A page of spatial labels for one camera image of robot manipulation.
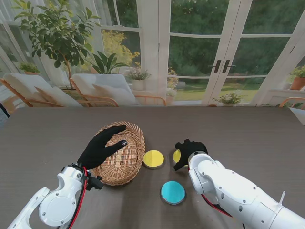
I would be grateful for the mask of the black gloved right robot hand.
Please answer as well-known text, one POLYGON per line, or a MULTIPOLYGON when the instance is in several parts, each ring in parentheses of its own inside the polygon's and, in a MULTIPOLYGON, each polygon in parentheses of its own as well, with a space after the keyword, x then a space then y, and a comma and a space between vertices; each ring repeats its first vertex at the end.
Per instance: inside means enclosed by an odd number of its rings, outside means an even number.
POLYGON ((206 146, 202 142, 195 142, 186 139, 183 143, 176 143, 175 149, 180 150, 181 157, 179 161, 173 166, 174 170, 177 171, 188 164, 189 157, 195 152, 204 152, 208 154, 206 146))

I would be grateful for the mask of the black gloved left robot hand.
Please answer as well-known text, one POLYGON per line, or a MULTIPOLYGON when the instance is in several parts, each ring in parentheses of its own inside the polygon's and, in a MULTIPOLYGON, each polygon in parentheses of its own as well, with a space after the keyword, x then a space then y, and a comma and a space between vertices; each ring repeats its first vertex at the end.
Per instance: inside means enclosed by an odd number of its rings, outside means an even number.
POLYGON ((77 163, 86 169, 94 169, 101 165, 108 157, 127 145, 126 140, 121 140, 112 146, 106 146, 114 135, 125 129, 125 125, 120 125, 112 126, 99 132, 88 143, 77 163))

